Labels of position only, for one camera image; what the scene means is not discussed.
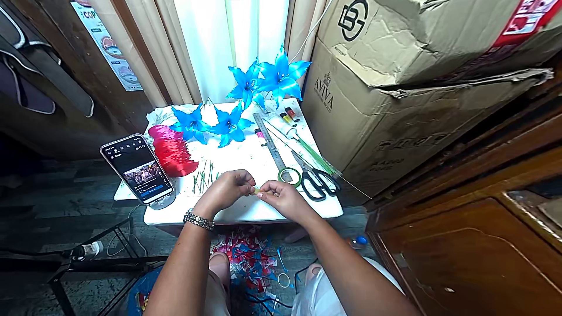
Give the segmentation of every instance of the cardboard box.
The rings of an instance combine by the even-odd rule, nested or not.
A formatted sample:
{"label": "cardboard box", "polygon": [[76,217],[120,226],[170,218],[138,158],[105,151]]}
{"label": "cardboard box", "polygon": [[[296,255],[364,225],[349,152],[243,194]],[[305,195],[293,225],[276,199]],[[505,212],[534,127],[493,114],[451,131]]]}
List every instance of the cardboard box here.
{"label": "cardboard box", "polygon": [[322,155],[369,196],[450,144],[551,69],[417,89],[373,88],[316,41],[302,112]]}
{"label": "cardboard box", "polygon": [[318,37],[369,86],[481,78],[562,49],[558,0],[334,0]]}

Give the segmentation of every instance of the phone stand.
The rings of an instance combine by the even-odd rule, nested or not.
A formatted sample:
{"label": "phone stand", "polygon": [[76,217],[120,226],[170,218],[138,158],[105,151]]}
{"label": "phone stand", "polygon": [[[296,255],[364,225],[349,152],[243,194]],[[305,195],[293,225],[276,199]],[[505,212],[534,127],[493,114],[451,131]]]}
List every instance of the phone stand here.
{"label": "phone stand", "polygon": [[166,195],[165,197],[150,203],[148,206],[153,210],[161,210],[172,204],[175,200],[175,196],[176,190],[174,190],[170,195]]}

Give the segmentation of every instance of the metal watch band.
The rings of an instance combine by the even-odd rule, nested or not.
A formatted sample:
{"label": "metal watch band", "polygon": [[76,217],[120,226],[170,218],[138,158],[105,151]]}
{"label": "metal watch band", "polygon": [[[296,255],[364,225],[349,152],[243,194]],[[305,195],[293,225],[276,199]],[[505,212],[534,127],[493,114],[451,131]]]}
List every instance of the metal watch band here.
{"label": "metal watch band", "polygon": [[183,215],[183,223],[187,223],[190,222],[193,225],[197,225],[199,227],[203,227],[204,229],[208,229],[210,231],[212,231],[212,229],[215,227],[215,222],[211,222],[208,219],[205,219],[199,215],[195,215],[193,214],[191,211],[193,209],[189,209],[185,215]]}

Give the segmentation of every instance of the glue tube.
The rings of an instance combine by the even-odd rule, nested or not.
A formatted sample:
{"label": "glue tube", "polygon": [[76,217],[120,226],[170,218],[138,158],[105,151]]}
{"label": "glue tube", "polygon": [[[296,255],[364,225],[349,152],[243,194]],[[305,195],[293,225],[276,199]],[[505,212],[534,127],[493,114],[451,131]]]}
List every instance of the glue tube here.
{"label": "glue tube", "polygon": [[265,147],[268,145],[268,143],[265,141],[264,134],[261,132],[261,129],[256,128],[253,132],[256,133],[257,140],[260,142],[261,147]]}
{"label": "glue tube", "polygon": [[288,136],[291,131],[293,131],[293,133],[297,131],[294,127],[287,125],[287,122],[282,120],[277,115],[270,116],[265,120],[268,121],[269,124],[273,125],[273,127],[277,128],[277,130],[283,133],[285,136]]}
{"label": "glue tube", "polygon": [[286,107],[285,112],[287,112],[287,114],[291,117],[291,119],[293,119],[293,121],[298,122],[301,120],[301,119],[295,119],[297,117],[297,114],[290,107]]}

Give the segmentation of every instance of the human hand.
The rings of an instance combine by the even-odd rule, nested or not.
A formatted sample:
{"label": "human hand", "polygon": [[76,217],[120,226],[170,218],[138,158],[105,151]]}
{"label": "human hand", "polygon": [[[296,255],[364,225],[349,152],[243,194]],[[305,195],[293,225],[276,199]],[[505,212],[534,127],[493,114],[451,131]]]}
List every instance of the human hand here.
{"label": "human hand", "polygon": [[319,218],[318,213],[290,183],[269,180],[256,195],[301,226],[305,226],[310,219]]}
{"label": "human hand", "polygon": [[220,211],[228,208],[241,196],[253,195],[256,181],[244,169],[223,173],[197,201],[193,213],[212,220]]}

